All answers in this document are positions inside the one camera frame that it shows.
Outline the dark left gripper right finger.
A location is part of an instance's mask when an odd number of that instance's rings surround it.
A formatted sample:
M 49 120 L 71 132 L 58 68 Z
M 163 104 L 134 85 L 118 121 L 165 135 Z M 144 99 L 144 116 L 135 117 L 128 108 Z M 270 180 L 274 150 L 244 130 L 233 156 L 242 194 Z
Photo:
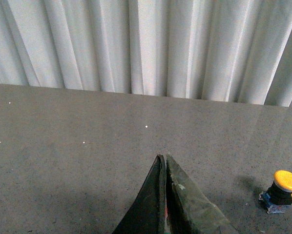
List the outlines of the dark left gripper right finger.
M 167 155 L 166 201 L 172 234 L 238 233 L 171 155 Z

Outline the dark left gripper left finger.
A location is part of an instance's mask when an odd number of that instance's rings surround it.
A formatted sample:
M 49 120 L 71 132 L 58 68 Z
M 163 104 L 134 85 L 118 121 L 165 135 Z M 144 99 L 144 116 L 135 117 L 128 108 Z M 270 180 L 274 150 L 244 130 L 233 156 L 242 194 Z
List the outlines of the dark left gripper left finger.
M 157 155 L 133 204 L 114 234 L 163 234 L 166 210 L 166 165 Z

